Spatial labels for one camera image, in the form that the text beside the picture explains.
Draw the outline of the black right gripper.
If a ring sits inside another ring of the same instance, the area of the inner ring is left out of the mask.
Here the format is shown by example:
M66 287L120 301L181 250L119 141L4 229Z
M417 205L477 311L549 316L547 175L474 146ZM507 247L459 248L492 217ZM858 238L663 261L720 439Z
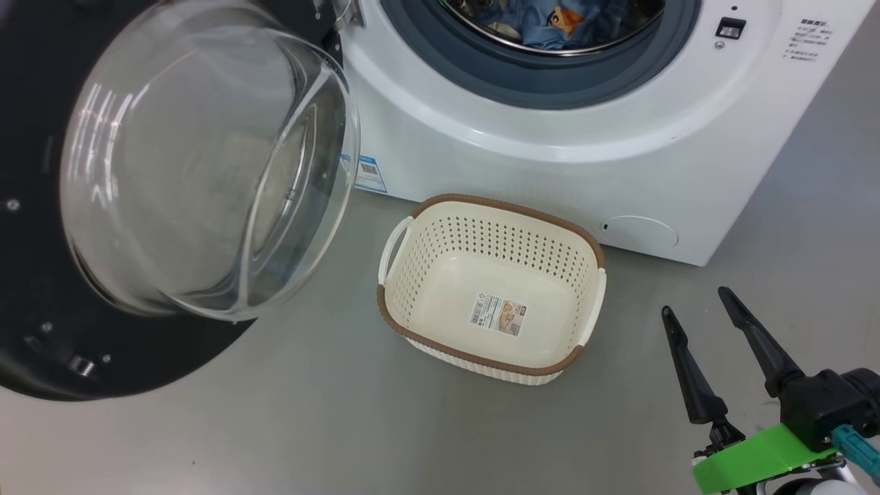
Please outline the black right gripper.
M768 395L780 400L782 425L804 447L814 453L829 448L833 428L842 425L854 427L865 438L880 435L879 373L858 368L807 376L732 289L720 286L718 295L732 325L744 333L766 378ZM744 433L726 419L728 407L708 385L671 307L662 308L662 321L689 422L712 426L709 444L694 457L710 457L745 441Z

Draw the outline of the blue printed garment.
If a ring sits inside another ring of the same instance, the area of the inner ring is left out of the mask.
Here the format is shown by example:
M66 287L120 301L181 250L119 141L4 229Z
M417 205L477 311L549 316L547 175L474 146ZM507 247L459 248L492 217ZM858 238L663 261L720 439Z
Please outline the blue printed garment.
M478 24L537 50L581 50L631 32L640 12L630 0L467 0Z

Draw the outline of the black round glass washer door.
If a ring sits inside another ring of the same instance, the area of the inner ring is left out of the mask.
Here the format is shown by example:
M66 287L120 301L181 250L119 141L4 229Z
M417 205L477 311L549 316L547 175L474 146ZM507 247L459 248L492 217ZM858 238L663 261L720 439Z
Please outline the black round glass washer door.
M356 6L0 0L0 391L154 391L305 284L354 185Z

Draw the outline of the white front-load washing machine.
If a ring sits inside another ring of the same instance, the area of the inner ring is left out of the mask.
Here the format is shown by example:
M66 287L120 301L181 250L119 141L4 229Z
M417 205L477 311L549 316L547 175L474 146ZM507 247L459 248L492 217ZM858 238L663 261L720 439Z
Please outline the white front-load washing machine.
M446 80L380 0L312 0L334 14L387 195L491 197L597 235L608 217L678 232L657 256L704 266L878 0L701 0L685 47L642 87L570 110L520 109Z

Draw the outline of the cream perforated basket brown rim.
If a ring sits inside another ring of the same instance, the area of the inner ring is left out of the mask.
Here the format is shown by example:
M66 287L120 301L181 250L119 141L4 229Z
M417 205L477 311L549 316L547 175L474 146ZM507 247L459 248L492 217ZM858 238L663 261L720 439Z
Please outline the cream perforated basket brown rim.
M387 238L378 310L409 344L460 369L542 386L575 363L606 295L606 257L574 223L474 195L424 201ZM519 336L470 324L477 294L526 304Z

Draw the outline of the grey rubber door gasket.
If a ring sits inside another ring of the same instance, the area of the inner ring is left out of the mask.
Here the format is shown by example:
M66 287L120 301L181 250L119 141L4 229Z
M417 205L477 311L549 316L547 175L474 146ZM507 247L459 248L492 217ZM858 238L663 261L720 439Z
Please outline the grey rubber door gasket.
M438 0L380 0L390 24L434 72L472 94L520 109L599 105L647 84L685 47L701 0L667 0L644 31L581 56L526 54L476 34Z

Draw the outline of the round white filter cover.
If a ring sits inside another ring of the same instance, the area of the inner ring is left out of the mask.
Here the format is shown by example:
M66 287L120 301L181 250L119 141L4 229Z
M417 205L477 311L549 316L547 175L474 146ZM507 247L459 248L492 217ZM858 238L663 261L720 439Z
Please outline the round white filter cover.
M651 256L660 256L679 243L678 232L666 223L635 215L608 217L598 226L606 245Z

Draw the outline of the paper product label sticker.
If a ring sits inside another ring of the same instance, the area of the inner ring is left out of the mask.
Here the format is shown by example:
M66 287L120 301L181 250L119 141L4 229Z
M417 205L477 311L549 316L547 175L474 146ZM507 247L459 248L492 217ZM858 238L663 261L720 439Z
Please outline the paper product label sticker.
M509 336L519 336L528 306L481 292L476 295L470 324Z

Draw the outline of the blue energy label sticker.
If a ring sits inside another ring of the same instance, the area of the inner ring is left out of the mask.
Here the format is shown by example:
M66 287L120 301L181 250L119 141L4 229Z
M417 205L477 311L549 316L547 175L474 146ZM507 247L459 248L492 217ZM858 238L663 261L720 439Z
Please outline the blue energy label sticker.
M342 167L342 183L345 186L387 195L388 189L374 157L359 155L355 161L351 155L340 156Z

